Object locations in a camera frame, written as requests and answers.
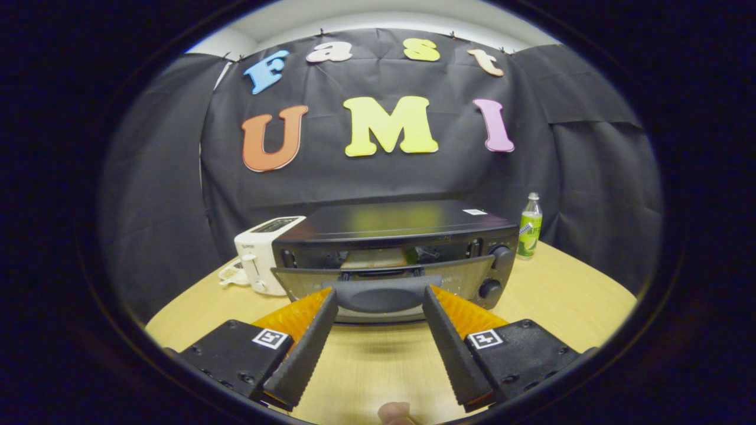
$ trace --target finger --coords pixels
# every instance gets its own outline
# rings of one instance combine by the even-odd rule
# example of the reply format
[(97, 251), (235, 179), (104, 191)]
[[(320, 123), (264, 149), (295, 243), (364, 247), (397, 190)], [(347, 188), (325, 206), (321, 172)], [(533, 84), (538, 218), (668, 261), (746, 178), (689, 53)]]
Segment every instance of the finger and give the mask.
[(389, 402), (378, 409), (378, 417), (380, 417), (383, 425), (403, 425), (402, 423), (393, 424), (392, 421), (396, 419), (407, 419), (409, 415), (410, 404), (407, 402)]

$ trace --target white label sticker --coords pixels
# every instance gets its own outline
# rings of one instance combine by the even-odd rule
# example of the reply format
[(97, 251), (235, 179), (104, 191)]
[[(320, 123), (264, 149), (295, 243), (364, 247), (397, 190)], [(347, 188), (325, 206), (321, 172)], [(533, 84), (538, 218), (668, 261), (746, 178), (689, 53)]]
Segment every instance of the white label sticker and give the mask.
[(281, 344), (284, 342), (284, 340), (288, 337), (283, 332), (278, 332), (277, 330), (270, 330), (270, 329), (263, 329), (262, 332), (257, 334), (257, 337), (255, 337), (252, 342), (258, 343), (261, 346), (266, 346), (268, 348), (276, 349), (281, 346)]
[(471, 333), (467, 336), (472, 341), (472, 344), (477, 349), (484, 349), (491, 346), (496, 346), (502, 343), (499, 334), (491, 330), (484, 330), (482, 332)]

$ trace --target black fabric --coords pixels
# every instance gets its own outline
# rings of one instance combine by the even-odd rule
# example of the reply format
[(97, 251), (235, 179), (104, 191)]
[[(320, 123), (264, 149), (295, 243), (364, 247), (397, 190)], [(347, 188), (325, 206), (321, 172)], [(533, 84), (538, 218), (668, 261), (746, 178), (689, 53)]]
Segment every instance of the black fabric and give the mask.
[[(430, 39), (438, 62), (409, 60), (406, 38)], [(352, 44), (343, 62), (308, 64), (324, 42)], [(504, 71), (487, 74), (467, 53), (481, 48)], [(286, 49), (281, 81), (252, 95), (243, 73)], [(433, 154), (350, 158), (351, 112), (343, 101), (371, 96), (389, 113), (399, 98), (429, 100)], [(503, 105), (516, 149), (492, 153), (473, 100)], [(282, 169), (246, 168), (246, 119), (269, 113), (265, 149), (282, 144), (278, 112), (304, 104), (298, 155)], [(658, 172), (639, 120), (611, 84), (561, 45), (516, 54), (434, 33), (360, 29), (286, 43), (233, 64), (212, 96), (202, 137), (203, 183), (211, 228), (223, 259), (233, 238), (276, 216), (308, 215), (333, 203), (457, 198), (519, 222), (528, 192), (541, 195), (541, 239), (587, 262), (634, 293), (655, 264), (662, 223)]]
[[(409, 60), (402, 41), (430, 39), (438, 62)], [(324, 42), (352, 44), (351, 59), (309, 64)], [(487, 74), (467, 53), (481, 48), (504, 71)], [(252, 95), (243, 73), (286, 49), (282, 79)], [(637, 293), (658, 252), (662, 201), (639, 120), (594, 68), (561, 45), (516, 54), (435, 33), (360, 29), (261, 51), (232, 63), (186, 54), (123, 120), (104, 168), (101, 234), (125, 301), (147, 321), (183, 290), (236, 256), (236, 234), (277, 216), (335, 203), (461, 199), (519, 222), (528, 192), (541, 195), (541, 240)], [(429, 100), (439, 149), (370, 157), (344, 153), (349, 98), (370, 96), (391, 113), (408, 95)], [(500, 102), (516, 149), (485, 148), (473, 100)], [(283, 142), (280, 110), (304, 104), (301, 145), (287, 166), (253, 172), (242, 160), (242, 123), (270, 113), (265, 149)], [(201, 179), (199, 157), (201, 156)]]
[(186, 54), (134, 102), (113, 137), (99, 228), (114, 284), (142, 321), (218, 267), (200, 186), (200, 135), (226, 62)]

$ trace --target table surface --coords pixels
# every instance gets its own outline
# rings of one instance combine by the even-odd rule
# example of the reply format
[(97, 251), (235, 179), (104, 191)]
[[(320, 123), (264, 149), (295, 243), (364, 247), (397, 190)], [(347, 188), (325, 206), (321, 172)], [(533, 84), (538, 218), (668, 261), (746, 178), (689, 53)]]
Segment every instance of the table surface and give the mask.
[[(221, 287), (220, 280), (214, 271), (197, 282), (160, 310), (146, 331), (160, 346), (180, 352), (228, 319), (252, 323), (289, 304), (285, 296)], [(531, 260), (516, 259), (491, 311), (510, 322), (534, 320), (583, 352), (604, 343), (635, 301), (608, 276), (539, 242)], [(291, 416), (329, 425), (378, 424), (378, 408), (387, 402), (409, 402), (424, 425), (477, 413), (465, 414), (457, 404), (428, 324), (419, 322), (334, 325)]]

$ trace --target yellow letter m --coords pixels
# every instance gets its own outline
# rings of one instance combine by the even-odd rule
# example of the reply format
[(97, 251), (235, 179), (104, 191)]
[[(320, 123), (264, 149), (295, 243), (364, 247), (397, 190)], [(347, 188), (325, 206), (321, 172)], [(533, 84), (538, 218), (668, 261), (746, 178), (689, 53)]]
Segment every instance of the yellow letter m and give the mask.
[(350, 157), (365, 157), (376, 153), (378, 147), (370, 141), (370, 131), (383, 150), (391, 152), (401, 130), (404, 140), (399, 144), (408, 154), (431, 153), (438, 150), (428, 126), (426, 107), (429, 102), (418, 96), (404, 96), (389, 115), (373, 98), (351, 98), (344, 107), (352, 112), (352, 143), (344, 152)]

